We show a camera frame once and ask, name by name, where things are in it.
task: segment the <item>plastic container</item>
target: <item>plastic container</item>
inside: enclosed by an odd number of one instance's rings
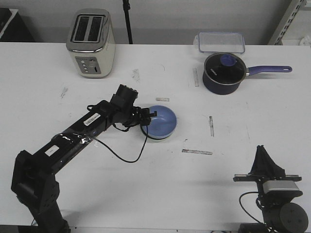
[[[244,53],[245,41],[240,33],[199,32],[194,45],[200,52]]]

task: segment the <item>blue bowl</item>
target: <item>blue bowl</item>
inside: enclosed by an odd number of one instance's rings
[[[155,140],[161,140],[170,136],[177,125],[177,117],[175,113],[168,107],[162,105],[154,105],[150,108],[150,113],[156,111],[157,116],[151,118],[148,125],[148,137]],[[147,127],[140,126],[141,131],[146,135]]]

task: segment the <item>scuff mark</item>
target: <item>scuff mark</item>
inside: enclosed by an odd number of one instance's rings
[[[193,78],[194,78],[194,86],[198,87],[199,86],[198,71],[196,68],[193,68],[192,72],[193,72]]]
[[[182,149],[181,152],[183,152],[183,153],[193,153],[193,154],[207,154],[207,155],[212,155],[212,154],[213,154],[213,152],[204,151],[204,150],[188,150],[188,149]]]
[[[163,67],[163,69],[164,69],[164,71],[165,71],[165,66],[164,65],[162,65],[162,64],[159,64],[160,66],[162,66]]]
[[[248,127],[247,127],[247,125],[246,125],[246,131],[247,131],[248,140],[250,140],[251,138],[249,137]]]
[[[60,95],[60,98],[61,98],[61,99],[66,95],[67,91],[68,91],[68,88],[67,88],[67,87],[64,87],[63,92],[62,92],[62,94]]]
[[[214,123],[213,123],[213,117],[209,116],[209,127],[210,127],[210,135],[213,137],[214,136]]]
[[[137,83],[140,82],[139,70],[138,69],[133,69],[132,79],[134,79]]]
[[[170,98],[161,98],[161,97],[157,97],[155,100],[156,100],[156,101],[165,101],[165,102],[169,102],[169,101],[170,101]]]

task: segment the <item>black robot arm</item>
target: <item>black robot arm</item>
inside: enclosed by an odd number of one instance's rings
[[[110,102],[88,107],[89,112],[34,154],[21,151],[16,157],[11,189],[25,204],[44,233],[70,233],[62,218],[57,198],[59,183],[55,174],[85,148],[93,137],[115,123],[125,127],[149,125],[156,113],[134,107],[138,92],[120,85]]]
[[[239,233],[304,233],[309,221],[304,209],[291,201],[302,195],[295,182],[298,175],[286,175],[285,170],[271,159],[263,146],[257,146],[251,171],[235,175],[235,182],[256,182],[258,189],[257,207],[264,223],[241,224]]]

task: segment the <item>pan handle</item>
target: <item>pan handle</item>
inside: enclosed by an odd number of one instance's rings
[[[291,67],[287,66],[257,66],[257,67],[249,67],[248,75],[258,74],[262,72],[282,72],[288,73],[292,72]]]

